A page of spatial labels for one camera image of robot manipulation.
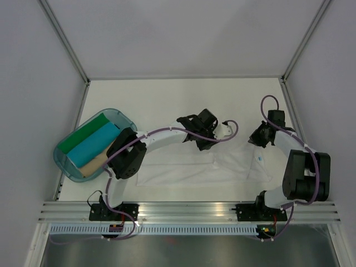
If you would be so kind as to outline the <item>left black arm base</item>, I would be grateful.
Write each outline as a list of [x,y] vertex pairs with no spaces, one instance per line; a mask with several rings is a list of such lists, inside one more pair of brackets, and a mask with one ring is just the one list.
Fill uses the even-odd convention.
[[131,221],[128,215],[137,221],[139,214],[138,204],[123,203],[117,207],[114,207],[113,209],[120,211],[120,213],[109,210],[105,204],[92,204],[89,214],[89,221]]

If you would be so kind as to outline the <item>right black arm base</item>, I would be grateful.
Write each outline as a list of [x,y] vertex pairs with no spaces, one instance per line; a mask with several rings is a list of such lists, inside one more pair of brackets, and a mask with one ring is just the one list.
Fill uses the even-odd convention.
[[265,206],[260,207],[256,204],[236,204],[233,210],[239,222],[274,222],[274,220],[285,222],[288,220],[285,211]]

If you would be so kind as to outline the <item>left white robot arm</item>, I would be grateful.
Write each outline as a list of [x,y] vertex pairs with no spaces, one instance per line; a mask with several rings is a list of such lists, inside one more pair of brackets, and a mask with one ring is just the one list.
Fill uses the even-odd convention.
[[123,202],[127,181],[138,173],[148,153],[187,141],[195,142],[200,151],[208,150],[217,143],[214,137],[217,126],[218,119],[208,109],[204,109],[198,115],[179,117],[169,126],[157,130],[122,130],[106,152],[107,160],[102,166],[109,175],[103,193],[105,204],[102,214],[109,220],[120,217],[120,204]]

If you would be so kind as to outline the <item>white t shirt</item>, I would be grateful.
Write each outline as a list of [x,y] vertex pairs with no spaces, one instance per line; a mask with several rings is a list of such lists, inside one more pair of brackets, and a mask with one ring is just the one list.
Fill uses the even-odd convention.
[[218,144],[199,151],[175,144],[145,156],[137,175],[140,187],[195,187],[269,182],[261,148],[251,144]]

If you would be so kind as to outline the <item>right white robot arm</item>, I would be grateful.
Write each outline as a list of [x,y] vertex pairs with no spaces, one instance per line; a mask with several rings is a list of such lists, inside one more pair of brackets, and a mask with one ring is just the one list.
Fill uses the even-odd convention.
[[327,201],[330,191],[329,154],[311,149],[292,128],[286,127],[284,111],[270,110],[265,119],[250,135],[248,143],[262,148],[267,144],[279,148],[287,163],[281,186],[263,191],[256,198],[255,216],[266,220],[272,216],[274,208]]

